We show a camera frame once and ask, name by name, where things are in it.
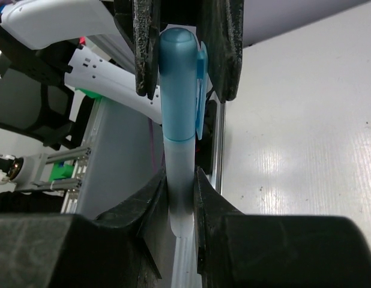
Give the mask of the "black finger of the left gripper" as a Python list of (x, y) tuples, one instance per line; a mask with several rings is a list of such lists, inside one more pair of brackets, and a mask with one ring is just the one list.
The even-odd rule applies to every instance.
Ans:
[(208, 73), (221, 103), (237, 96), (243, 63), (243, 1), (203, 1), (200, 39), (208, 52)]

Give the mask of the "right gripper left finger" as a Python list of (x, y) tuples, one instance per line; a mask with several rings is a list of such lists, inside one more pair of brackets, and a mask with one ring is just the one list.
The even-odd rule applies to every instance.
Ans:
[(167, 214), (163, 172), (94, 220), (0, 214), (0, 287), (155, 287)]

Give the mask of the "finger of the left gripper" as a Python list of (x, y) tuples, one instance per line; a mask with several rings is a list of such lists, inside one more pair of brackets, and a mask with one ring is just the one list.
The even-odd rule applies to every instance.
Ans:
[(160, 1), (114, 0), (114, 22), (134, 54), (136, 92), (154, 98), (158, 78)]

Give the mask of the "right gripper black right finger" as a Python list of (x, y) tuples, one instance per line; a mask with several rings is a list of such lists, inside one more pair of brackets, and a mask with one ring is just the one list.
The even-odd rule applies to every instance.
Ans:
[(371, 250), (350, 219), (244, 214), (201, 168), (193, 185), (204, 287), (371, 287)]

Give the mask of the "light blue cap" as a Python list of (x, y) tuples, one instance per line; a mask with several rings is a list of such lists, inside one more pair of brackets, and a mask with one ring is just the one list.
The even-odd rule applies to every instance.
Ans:
[(208, 54), (204, 43), (184, 28), (160, 36), (159, 74), (165, 138), (182, 142), (202, 138), (208, 86)]

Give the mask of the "light blue highlighter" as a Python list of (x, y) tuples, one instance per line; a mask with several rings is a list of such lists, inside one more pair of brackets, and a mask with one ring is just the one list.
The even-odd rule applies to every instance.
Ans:
[(164, 138), (170, 226), (176, 236), (172, 287), (193, 286), (193, 179), (195, 139)]

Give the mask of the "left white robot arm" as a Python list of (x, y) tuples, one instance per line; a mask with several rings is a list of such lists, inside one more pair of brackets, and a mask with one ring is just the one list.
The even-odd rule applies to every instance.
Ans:
[[(0, 1), (0, 50), (35, 79), (65, 83), (162, 125), (200, 125), (207, 86), (237, 95), (243, 1)], [(70, 40), (117, 36), (132, 70)]]

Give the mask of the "green plastic object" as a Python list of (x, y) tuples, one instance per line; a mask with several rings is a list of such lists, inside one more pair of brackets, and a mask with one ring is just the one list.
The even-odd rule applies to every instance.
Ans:
[(73, 171), (74, 166), (72, 164), (67, 164), (65, 162), (54, 163), (50, 173), (49, 181), (71, 178)]

